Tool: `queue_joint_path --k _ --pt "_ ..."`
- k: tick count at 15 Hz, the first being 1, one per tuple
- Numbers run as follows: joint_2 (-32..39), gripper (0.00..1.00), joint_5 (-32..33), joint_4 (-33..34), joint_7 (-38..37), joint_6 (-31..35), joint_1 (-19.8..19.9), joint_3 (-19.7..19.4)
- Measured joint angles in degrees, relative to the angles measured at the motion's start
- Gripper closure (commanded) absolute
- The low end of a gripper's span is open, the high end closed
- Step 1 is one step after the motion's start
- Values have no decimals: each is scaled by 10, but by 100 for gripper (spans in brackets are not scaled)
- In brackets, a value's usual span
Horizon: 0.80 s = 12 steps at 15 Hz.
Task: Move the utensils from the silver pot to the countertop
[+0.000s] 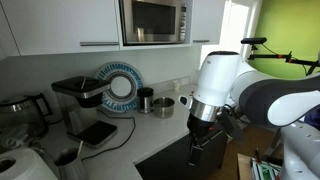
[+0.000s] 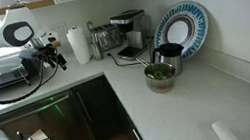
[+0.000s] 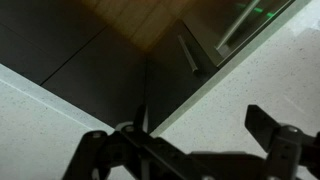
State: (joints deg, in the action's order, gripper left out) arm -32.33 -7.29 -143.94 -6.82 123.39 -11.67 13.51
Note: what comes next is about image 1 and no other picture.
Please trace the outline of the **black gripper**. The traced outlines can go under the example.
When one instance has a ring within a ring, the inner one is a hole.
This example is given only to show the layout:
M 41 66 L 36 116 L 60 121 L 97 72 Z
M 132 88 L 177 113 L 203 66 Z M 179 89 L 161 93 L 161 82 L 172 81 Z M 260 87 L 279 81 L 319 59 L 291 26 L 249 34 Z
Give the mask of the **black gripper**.
M 188 140 L 188 148 L 189 148 L 189 160 L 188 164 L 199 164 L 199 161 L 201 159 L 201 155 L 203 152 L 203 147 L 201 144 L 200 139 L 205 137 L 212 129 L 213 129 L 214 123 L 213 122 L 207 122 L 203 121 L 201 119 L 198 119 L 197 117 L 193 116 L 192 114 L 189 114 L 188 121 L 187 121 L 187 127 L 190 131 L 189 133 L 189 140 Z

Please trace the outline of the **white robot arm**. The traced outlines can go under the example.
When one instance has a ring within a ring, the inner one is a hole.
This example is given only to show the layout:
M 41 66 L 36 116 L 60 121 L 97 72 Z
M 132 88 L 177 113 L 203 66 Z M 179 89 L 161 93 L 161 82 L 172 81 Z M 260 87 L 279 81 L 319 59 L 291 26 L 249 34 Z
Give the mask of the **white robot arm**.
M 305 120 L 320 107 L 319 73 L 283 80 L 257 71 L 236 52 L 209 53 L 196 90 L 179 98 L 189 109 L 187 127 L 193 142 L 209 133 L 228 100 L 252 124 L 281 129 L 284 162 L 280 180 L 320 179 L 319 130 Z

